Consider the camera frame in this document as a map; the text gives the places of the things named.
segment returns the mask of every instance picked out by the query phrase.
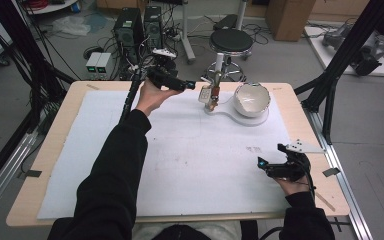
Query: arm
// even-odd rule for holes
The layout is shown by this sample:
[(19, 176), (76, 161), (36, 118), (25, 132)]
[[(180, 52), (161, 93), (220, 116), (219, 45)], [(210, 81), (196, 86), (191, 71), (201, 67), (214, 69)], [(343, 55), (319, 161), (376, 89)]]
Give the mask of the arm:
[(111, 131), (90, 175), (77, 189), (74, 217), (62, 239), (131, 239), (148, 147), (145, 134), (151, 128), (147, 116), (177, 93), (145, 81), (136, 109)]
[(332, 227), (323, 209), (316, 208), (304, 176), (296, 182), (275, 179), (286, 195), (291, 208), (286, 209), (281, 240), (335, 239)]

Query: white paper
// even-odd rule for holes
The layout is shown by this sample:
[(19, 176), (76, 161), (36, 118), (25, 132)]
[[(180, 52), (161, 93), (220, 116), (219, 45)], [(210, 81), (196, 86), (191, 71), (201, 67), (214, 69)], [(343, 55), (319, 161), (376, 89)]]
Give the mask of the white paper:
[[(289, 138), (276, 100), (257, 127), (210, 116), (197, 91), (173, 96), (152, 112), (139, 186), (138, 216), (281, 212), (279, 185), (257, 167), (257, 156), (286, 161), (277, 144)], [(227, 99), (233, 92), (221, 92)], [(52, 172), (38, 219), (73, 216), (76, 190), (118, 123), (127, 92), (90, 91)]]

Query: white container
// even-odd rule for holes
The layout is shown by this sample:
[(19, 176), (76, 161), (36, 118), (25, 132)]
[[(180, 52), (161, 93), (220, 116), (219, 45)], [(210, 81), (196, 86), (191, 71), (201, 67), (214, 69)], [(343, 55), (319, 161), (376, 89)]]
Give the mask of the white container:
[(249, 118), (262, 117), (263, 121), (265, 121), (269, 115), (269, 91), (259, 83), (243, 83), (234, 93), (233, 105), (236, 111), (243, 116)]

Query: wooden table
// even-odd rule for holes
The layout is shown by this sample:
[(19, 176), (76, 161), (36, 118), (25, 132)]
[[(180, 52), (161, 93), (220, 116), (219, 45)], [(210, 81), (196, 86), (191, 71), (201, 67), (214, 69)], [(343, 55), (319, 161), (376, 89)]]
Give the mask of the wooden table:
[[(261, 83), (274, 94), (279, 106), (283, 121), (291, 140), (301, 139), (314, 146), (319, 146), (317, 138), (301, 108), (292, 87), (286, 83)], [(196, 84), (199, 91), (206, 83)], [(234, 91), (238, 83), (221, 83), (222, 91)], [(82, 100), (87, 91), (119, 90), (127, 91), (130, 82), (98, 82), (79, 81), (71, 85), (70, 90), (52, 124), (51, 129), (32, 166), (32, 170), (42, 171), (39, 178), (26, 178), (14, 205), (7, 217), (7, 224), (12, 227), (29, 227), (52, 225), (53, 220), (38, 220), (37, 213), (41, 207), (46, 188), (54, 164), (62, 151), (65, 139), (70, 131)], [(346, 216), (349, 207), (336, 180), (336, 177), (325, 177), (323, 171), (329, 169), (329, 164), (324, 154), (307, 154), (311, 162), (311, 175), (316, 190), (316, 205), (323, 208), (328, 216)], [(231, 219), (259, 219), (276, 218), (276, 215), (261, 214), (235, 214), (230, 216), (183, 216), (181, 219), (164, 219), (163, 221), (202, 221), (202, 220), (231, 220)], [(137, 222), (158, 222), (158, 218), (138, 218)]]

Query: black jacket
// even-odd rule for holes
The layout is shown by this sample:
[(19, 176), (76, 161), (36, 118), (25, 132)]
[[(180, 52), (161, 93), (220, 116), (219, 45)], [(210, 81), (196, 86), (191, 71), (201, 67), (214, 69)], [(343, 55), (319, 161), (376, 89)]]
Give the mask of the black jacket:
[[(77, 189), (74, 217), (57, 219), (48, 239), (131, 239), (136, 199), (148, 147), (148, 118), (133, 110), (109, 134), (90, 175)], [(287, 198), (280, 239), (334, 239), (322, 209), (311, 205), (306, 193)]]

